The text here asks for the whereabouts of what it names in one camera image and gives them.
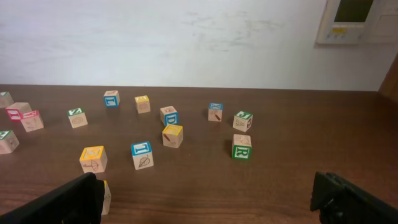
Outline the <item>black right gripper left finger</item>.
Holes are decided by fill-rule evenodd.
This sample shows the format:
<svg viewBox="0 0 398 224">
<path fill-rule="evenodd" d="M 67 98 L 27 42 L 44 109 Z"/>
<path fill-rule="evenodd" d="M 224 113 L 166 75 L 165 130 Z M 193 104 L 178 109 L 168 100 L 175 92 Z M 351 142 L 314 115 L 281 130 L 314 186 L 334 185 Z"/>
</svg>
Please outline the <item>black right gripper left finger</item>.
<svg viewBox="0 0 398 224">
<path fill-rule="evenodd" d="M 1 215 L 1 223 L 90 223 L 100 224 L 104 181 L 92 172 Z"/>
</svg>

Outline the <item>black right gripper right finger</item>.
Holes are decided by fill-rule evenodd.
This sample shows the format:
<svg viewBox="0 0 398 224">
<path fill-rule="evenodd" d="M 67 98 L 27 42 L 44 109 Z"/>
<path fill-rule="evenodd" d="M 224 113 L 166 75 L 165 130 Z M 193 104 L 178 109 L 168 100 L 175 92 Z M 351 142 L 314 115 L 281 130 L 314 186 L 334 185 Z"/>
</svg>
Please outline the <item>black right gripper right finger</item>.
<svg viewBox="0 0 398 224">
<path fill-rule="evenodd" d="M 397 224 L 397 209 L 331 172 L 316 172 L 310 210 L 321 224 Z"/>
</svg>

